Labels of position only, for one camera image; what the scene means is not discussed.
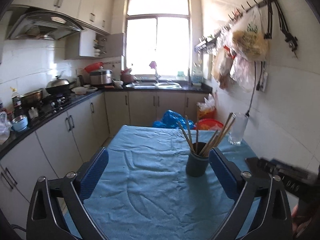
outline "blue gripper pad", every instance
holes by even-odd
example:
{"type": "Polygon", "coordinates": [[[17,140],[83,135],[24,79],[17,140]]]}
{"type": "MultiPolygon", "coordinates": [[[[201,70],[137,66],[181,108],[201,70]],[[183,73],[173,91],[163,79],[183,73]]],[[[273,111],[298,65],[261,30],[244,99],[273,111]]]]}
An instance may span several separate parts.
{"type": "Polygon", "coordinates": [[[209,163],[227,197],[237,201],[244,187],[239,168],[233,162],[228,161],[218,148],[210,151],[209,163]]]}
{"type": "Polygon", "coordinates": [[[91,196],[108,162],[108,151],[100,148],[89,161],[79,168],[73,185],[81,202],[91,196]]]}

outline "floor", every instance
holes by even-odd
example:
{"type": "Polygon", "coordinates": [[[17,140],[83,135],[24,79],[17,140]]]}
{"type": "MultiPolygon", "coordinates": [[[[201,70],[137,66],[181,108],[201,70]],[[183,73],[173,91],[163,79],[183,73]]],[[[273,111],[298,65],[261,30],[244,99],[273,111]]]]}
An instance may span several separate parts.
{"type": "MultiPolygon", "coordinates": [[[[112,141],[113,138],[109,137],[102,145],[102,147],[108,147],[108,145],[110,144],[110,142],[112,141]]],[[[65,215],[66,212],[68,211],[67,205],[66,203],[63,201],[63,203],[61,204],[61,210],[62,210],[62,214],[65,215]]]]}

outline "faucet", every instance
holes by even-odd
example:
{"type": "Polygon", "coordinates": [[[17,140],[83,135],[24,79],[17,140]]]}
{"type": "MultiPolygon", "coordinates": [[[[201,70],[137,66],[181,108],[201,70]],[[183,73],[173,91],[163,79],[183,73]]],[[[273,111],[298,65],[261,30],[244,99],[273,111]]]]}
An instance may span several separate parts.
{"type": "Polygon", "coordinates": [[[155,61],[151,61],[149,66],[150,66],[150,68],[153,68],[156,70],[155,80],[157,83],[159,83],[159,78],[161,78],[161,76],[157,72],[157,63],[155,61]]]}

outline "black countertop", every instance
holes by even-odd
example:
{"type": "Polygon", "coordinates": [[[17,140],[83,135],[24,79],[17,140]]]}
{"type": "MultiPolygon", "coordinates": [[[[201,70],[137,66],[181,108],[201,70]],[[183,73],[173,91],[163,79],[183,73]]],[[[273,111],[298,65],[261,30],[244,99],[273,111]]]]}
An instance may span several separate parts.
{"type": "Polygon", "coordinates": [[[28,127],[23,130],[22,132],[15,132],[11,131],[9,138],[0,145],[0,159],[5,156],[14,146],[16,146],[19,142],[21,142],[24,138],[26,138],[28,135],[39,129],[41,126],[49,122],[50,120],[54,119],[58,115],[62,114],[63,112],[67,111],[68,109],[78,105],[84,100],[87,100],[89,98],[92,98],[98,94],[101,94],[105,91],[107,92],[116,92],[116,91],[168,91],[168,92],[190,92],[190,93],[211,93],[212,88],[210,86],[207,86],[203,84],[201,87],[198,86],[192,86],[192,85],[181,85],[182,88],[111,88],[111,89],[101,89],[97,90],[92,93],[87,93],[85,95],[75,95],[71,94],[70,102],[67,106],[65,106],[62,110],[57,111],[56,113],[52,113],[50,111],[51,106],[45,105],[43,106],[43,110],[45,112],[44,115],[38,117],[33,122],[29,122],[28,127]]]}

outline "sink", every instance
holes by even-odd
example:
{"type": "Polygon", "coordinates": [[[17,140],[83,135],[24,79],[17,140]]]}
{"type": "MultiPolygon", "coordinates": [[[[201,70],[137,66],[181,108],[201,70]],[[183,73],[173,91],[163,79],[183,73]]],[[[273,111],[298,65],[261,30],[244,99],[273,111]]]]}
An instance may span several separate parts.
{"type": "Polygon", "coordinates": [[[182,88],[180,84],[174,82],[157,83],[156,86],[159,88],[182,88]]]}
{"type": "Polygon", "coordinates": [[[137,83],[131,83],[129,85],[126,85],[128,88],[154,88],[156,87],[156,83],[152,82],[137,82],[137,83]]]}
{"type": "Polygon", "coordinates": [[[181,88],[180,84],[174,82],[153,83],[137,82],[126,85],[128,88],[181,88]]]}

